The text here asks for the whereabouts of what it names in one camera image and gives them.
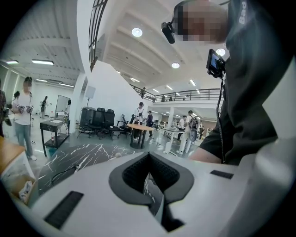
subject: black cable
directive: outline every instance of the black cable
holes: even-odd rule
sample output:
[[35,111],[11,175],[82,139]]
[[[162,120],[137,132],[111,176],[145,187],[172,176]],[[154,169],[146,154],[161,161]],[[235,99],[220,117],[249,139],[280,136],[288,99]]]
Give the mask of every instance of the black cable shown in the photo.
[[73,166],[73,167],[71,167],[71,168],[69,168],[69,169],[66,169],[66,170],[64,170],[64,171],[62,171],[62,172],[60,172],[60,173],[57,173],[56,175],[54,175],[54,176],[51,178],[51,180],[50,180],[50,185],[53,184],[53,180],[54,180],[54,178],[57,177],[58,175],[60,175],[60,174],[62,174],[62,173],[65,173],[65,172],[67,172],[67,171],[69,171],[69,170],[76,169],[76,168],[78,168],[78,165],[75,165],[75,166]]
[[216,116],[217,116],[217,122],[218,122],[220,140],[221,140],[221,151],[222,151],[221,163],[224,163],[225,159],[224,159],[224,151],[223,151],[223,133],[222,133],[221,121],[219,117],[219,105],[220,105],[221,96],[222,96],[222,87],[223,87],[223,79],[221,79],[221,87],[220,87],[220,94],[219,94],[219,99],[217,103],[217,108],[216,108]]

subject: light gray pants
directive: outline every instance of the light gray pants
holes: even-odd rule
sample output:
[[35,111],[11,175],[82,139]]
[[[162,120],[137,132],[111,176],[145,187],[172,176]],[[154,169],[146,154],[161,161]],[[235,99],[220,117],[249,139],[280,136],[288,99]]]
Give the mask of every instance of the light gray pants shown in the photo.
[[26,155],[28,158],[30,158],[33,155],[33,149],[31,145],[31,125],[20,125],[15,123],[15,133],[20,146],[25,146],[24,140],[26,141]]

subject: white ceiling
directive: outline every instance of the white ceiling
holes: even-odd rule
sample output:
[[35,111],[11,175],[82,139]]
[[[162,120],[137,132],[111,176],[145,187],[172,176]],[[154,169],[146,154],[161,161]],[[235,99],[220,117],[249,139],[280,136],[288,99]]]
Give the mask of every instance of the white ceiling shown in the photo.
[[[206,61],[209,49],[224,48],[225,45],[210,45],[205,42],[189,42],[176,39],[169,44],[160,25],[172,20],[172,12],[181,0],[133,0],[111,38],[106,62],[126,76],[128,83],[169,93],[196,89],[189,80],[193,79],[198,89],[219,87],[220,81],[207,74]],[[226,0],[213,0],[222,3]],[[141,37],[134,37],[132,29],[140,28]],[[179,69],[171,64],[178,62]],[[133,77],[140,82],[129,80]],[[174,90],[164,88],[171,86]]]
[[[43,0],[36,4],[7,40],[0,59],[17,60],[19,64],[10,66],[33,79],[75,85],[80,68],[71,47],[66,2]],[[33,64],[32,59],[51,60],[54,66]]]

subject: whiteboard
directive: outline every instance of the whiteboard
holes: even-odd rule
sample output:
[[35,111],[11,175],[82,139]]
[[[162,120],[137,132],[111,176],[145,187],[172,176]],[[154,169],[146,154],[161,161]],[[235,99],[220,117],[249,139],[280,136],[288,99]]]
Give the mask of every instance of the whiteboard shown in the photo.
[[65,112],[67,111],[68,100],[70,98],[59,95],[57,98],[57,103],[55,107],[55,112]]

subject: round table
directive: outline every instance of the round table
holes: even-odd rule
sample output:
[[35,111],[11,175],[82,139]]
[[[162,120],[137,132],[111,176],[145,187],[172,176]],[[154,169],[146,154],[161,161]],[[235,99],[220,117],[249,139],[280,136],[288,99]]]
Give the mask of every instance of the round table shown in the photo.
[[[133,132],[131,134],[131,139],[130,139],[130,146],[132,148],[135,149],[143,149],[144,148],[144,140],[145,140],[145,135],[147,131],[153,131],[154,129],[148,126],[143,126],[143,125],[139,125],[139,124],[127,124],[128,127],[133,129]],[[140,130],[140,136],[139,136],[139,141],[138,144],[134,144],[133,143],[133,139],[134,139],[134,134],[135,134],[135,130]]]

